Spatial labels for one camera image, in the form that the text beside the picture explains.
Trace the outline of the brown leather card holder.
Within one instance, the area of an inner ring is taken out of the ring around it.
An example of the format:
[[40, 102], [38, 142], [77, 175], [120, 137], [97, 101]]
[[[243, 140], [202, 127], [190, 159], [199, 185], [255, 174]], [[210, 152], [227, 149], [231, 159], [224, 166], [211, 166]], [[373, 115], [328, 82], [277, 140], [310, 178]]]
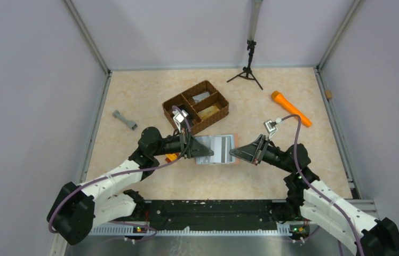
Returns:
[[196, 158], [197, 165], [230, 165], [239, 163], [239, 160], [230, 154], [232, 149], [238, 147], [237, 134], [203, 135], [196, 137], [196, 139], [214, 152], [212, 156]]

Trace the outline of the grey credit card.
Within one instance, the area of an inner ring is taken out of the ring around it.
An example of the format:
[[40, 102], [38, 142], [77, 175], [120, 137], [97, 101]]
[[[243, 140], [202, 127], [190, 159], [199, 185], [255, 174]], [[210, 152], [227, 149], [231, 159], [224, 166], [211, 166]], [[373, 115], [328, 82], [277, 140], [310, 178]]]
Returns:
[[229, 153], [234, 148], [235, 138], [233, 134], [216, 137], [214, 142], [215, 162], [218, 164], [234, 164], [236, 158]]

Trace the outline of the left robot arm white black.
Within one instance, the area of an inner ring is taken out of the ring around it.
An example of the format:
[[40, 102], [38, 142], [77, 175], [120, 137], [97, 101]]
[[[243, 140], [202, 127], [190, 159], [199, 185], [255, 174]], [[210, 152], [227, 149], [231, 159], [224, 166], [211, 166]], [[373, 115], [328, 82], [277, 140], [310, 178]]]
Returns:
[[76, 245], [93, 228], [130, 216], [137, 202], [122, 190], [163, 168], [156, 156], [175, 153], [179, 158], [214, 154], [187, 128], [164, 138], [156, 127], [147, 127], [136, 150], [117, 167], [93, 180], [80, 184], [68, 182], [61, 187], [46, 218], [49, 232], [60, 234], [68, 244]]

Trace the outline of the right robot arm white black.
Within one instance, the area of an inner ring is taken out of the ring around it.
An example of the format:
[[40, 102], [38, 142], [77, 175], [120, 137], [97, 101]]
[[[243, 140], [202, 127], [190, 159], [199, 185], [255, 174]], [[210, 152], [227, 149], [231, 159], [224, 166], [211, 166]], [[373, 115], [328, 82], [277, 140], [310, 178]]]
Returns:
[[230, 154], [254, 165], [265, 162], [289, 172], [286, 203], [293, 215], [312, 221], [353, 255], [399, 255], [399, 229], [389, 218], [377, 219], [329, 188], [311, 171], [305, 146], [295, 142], [286, 151], [264, 135], [232, 149]]

